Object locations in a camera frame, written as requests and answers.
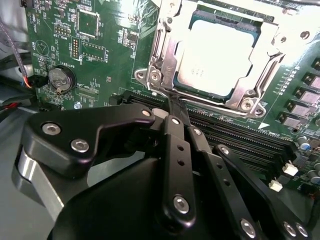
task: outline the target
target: integrated circuit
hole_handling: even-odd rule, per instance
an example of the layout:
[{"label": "integrated circuit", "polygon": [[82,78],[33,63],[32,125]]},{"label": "integrated circuit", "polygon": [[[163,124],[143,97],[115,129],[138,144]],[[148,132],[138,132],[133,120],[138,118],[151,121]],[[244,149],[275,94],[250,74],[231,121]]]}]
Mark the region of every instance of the integrated circuit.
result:
[{"label": "integrated circuit", "polygon": [[77,31],[92,38],[98,37],[99,34],[99,19],[98,13],[79,9],[77,12]]},{"label": "integrated circuit", "polygon": [[[211,37],[206,37],[208,33],[214,33],[215,44]],[[229,95],[238,79],[250,70],[249,56],[254,41],[253,35],[247,32],[197,20],[186,44],[178,82],[218,96]]]},{"label": "integrated circuit", "polygon": [[307,104],[315,104],[320,98],[320,95],[316,92],[311,92],[310,90],[304,88],[300,88],[297,91],[296,96],[299,98],[299,100]]},{"label": "integrated circuit", "polygon": [[307,73],[306,76],[304,77],[304,82],[309,87],[320,90],[320,76],[312,74],[312,73]]},{"label": "integrated circuit", "polygon": [[298,117],[289,116],[287,114],[282,114],[280,117],[280,122],[288,127],[297,128],[297,126],[301,123]]},{"label": "integrated circuit", "polygon": [[307,115],[307,113],[309,113],[309,108],[306,105],[302,105],[301,103],[297,103],[297,102],[293,102],[291,101],[288,104],[288,110],[290,111],[290,113],[294,114],[294,115],[298,115],[301,117],[304,117]]}]

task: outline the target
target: motherboard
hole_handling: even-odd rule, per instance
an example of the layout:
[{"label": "motherboard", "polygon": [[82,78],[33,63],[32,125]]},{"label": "motherboard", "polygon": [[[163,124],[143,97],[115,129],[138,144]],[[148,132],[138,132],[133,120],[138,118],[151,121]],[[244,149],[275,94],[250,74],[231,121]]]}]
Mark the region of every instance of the motherboard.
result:
[{"label": "motherboard", "polygon": [[[165,91],[175,91],[206,121],[293,143],[296,157],[285,160],[276,184],[320,185],[320,7],[279,0],[183,0],[179,14],[165,18],[161,29],[161,0],[21,5],[34,74],[48,78],[36,90],[40,103],[61,110],[98,108],[127,92],[157,102]],[[188,21],[178,18],[188,13]],[[166,55],[155,54],[155,43],[167,37],[159,33],[167,31],[171,39],[183,35],[177,30],[181,25],[173,25],[176,19],[188,35],[171,51],[180,58],[176,72],[163,71],[170,43],[163,41]],[[156,57],[162,68],[155,69]]]}]

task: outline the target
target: electrolytic capacitor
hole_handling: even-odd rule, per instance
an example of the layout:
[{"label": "electrolytic capacitor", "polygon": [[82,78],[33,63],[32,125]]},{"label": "electrolytic capacitor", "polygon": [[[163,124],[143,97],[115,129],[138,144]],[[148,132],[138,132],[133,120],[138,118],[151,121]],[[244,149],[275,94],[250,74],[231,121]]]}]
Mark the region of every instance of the electrolytic capacitor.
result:
[{"label": "electrolytic capacitor", "polygon": [[311,146],[310,146],[310,144],[308,143],[308,140],[307,140],[307,138],[306,138],[305,136],[300,136],[300,137],[298,137],[297,143],[298,143],[300,149],[302,149],[302,150],[309,150],[309,149],[311,149]]},{"label": "electrolytic capacitor", "polygon": [[320,176],[318,175],[316,170],[308,171],[307,175],[308,175],[311,183],[320,184]]}]

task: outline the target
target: cpu socket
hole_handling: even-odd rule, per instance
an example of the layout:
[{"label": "cpu socket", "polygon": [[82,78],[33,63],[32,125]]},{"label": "cpu socket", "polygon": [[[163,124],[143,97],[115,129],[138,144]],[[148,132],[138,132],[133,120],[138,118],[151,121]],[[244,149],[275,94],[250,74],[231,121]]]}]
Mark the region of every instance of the cpu socket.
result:
[{"label": "cpu socket", "polygon": [[164,97],[176,94],[225,115],[263,117],[267,111],[260,100],[286,55],[286,43],[297,44],[279,24],[290,16],[258,1],[158,2],[149,66],[135,71],[136,80]]}]

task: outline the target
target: black metal bracket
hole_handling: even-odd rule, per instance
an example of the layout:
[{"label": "black metal bracket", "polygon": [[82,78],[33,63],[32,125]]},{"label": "black metal bracket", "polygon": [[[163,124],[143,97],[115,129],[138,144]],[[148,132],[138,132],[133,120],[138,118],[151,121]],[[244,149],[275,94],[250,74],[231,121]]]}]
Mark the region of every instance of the black metal bracket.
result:
[{"label": "black metal bracket", "polygon": [[151,111],[140,104],[41,112],[27,120],[21,144],[31,159],[67,178],[79,178],[103,153],[105,146],[99,144],[110,146],[119,132],[129,135],[154,122]]},{"label": "black metal bracket", "polygon": [[190,144],[185,141],[182,121],[165,118],[163,130],[163,189],[158,220],[172,233],[191,228],[196,220]]},{"label": "black metal bracket", "polygon": [[256,175],[249,171],[239,157],[224,145],[218,145],[214,151],[226,163],[242,197],[270,239],[311,239],[304,224],[295,214],[277,198]]},{"label": "black metal bracket", "polygon": [[203,167],[207,168],[209,178],[216,186],[234,235],[238,239],[266,239],[249,213],[224,160],[211,153],[203,132],[194,126],[188,127],[187,131],[197,158],[203,160]]}]

